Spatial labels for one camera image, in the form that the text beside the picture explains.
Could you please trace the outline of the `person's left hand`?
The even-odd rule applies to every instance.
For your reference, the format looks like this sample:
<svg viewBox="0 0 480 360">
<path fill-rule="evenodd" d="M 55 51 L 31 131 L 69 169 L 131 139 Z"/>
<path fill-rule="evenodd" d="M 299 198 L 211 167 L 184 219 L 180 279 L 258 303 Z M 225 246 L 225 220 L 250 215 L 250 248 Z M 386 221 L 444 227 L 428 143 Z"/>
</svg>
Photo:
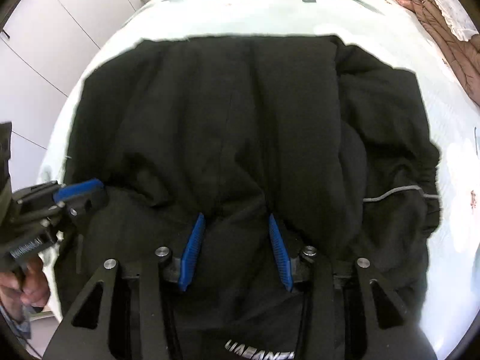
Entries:
<svg viewBox="0 0 480 360">
<path fill-rule="evenodd" d="M 12 272 L 1 273 L 1 304 L 10 316 L 21 313 L 23 306 L 43 308 L 49 301 L 50 288 L 41 258 L 32 258 L 24 275 L 20 282 Z"/>
</svg>

